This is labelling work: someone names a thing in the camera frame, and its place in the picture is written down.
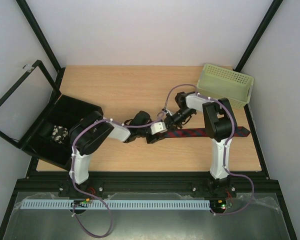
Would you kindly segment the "red navy striped tie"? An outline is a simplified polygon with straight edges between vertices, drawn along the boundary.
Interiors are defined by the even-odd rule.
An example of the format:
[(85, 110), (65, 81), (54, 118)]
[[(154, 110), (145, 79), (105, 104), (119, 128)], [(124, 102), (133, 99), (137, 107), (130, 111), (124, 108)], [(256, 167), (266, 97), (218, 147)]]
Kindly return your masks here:
[[(244, 126), (238, 126), (234, 132), (234, 137), (245, 138), (250, 135), (250, 130)], [(205, 128), (183, 128), (166, 131), (159, 134), (160, 139), (171, 138), (208, 138), (209, 135)]]

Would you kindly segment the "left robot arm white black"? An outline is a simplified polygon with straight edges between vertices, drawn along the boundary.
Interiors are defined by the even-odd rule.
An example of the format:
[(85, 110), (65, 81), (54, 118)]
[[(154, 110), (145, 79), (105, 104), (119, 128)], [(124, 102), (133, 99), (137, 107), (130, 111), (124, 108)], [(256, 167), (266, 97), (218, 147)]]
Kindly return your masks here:
[(69, 131), (72, 149), (72, 161), (69, 176), (78, 185), (89, 178), (89, 166), (92, 154), (107, 139), (116, 139), (122, 143), (130, 143), (137, 138), (145, 138), (163, 133), (167, 130), (162, 121), (165, 112), (161, 111), (155, 121), (145, 111), (138, 112), (131, 120), (124, 123), (112, 118), (105, 118), (98, 111), (93, 111)]

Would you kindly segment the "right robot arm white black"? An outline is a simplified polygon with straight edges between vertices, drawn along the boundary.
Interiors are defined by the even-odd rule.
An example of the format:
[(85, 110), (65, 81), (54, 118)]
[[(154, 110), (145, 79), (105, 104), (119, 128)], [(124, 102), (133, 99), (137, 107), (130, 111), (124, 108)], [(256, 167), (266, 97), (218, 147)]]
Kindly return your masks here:
[(212, 140), (212, 163), (209, 170), (214, 180), (208, 183), (208, 191), (219, 196), (226, 189), (222, 181), (230, 175), (229, 154), (232, 138), (238, 125), (227, 98), (214, 99), (195, 92), (179, 92), (175, 101), (176, 113), (166, 113), (164, 120), (168, 130), (182, 128), (187, 119), (197, 112), (203, 113), (204, 128)]

